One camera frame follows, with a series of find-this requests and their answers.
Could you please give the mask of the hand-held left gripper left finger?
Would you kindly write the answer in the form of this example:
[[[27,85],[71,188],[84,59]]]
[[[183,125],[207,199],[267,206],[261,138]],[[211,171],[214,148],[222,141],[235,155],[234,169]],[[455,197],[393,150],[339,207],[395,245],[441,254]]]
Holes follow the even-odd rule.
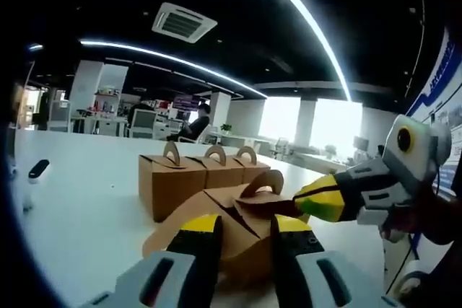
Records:
[[[219,272],[222,217],[186,222],[165,250],[154,251],[83,307],[209,307]]]

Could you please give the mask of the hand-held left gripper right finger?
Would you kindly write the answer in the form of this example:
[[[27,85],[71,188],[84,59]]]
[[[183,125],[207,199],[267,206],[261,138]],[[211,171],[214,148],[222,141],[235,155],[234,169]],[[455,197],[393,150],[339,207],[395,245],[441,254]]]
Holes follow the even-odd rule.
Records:
[[[326,251],[311,227],[276,214],[271,261],[280,307],[400,307],[337,251]]]

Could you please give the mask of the person's right hand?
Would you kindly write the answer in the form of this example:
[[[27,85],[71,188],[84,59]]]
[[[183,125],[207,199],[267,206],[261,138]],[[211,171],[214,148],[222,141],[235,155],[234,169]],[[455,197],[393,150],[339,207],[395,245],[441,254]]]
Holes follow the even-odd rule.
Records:
[[[421,233],[428,240],[438,243],[437,196],[431,185],[424,185],[409,206],[394,208],[379,228],[380,236],[391,241],[392,231]]]

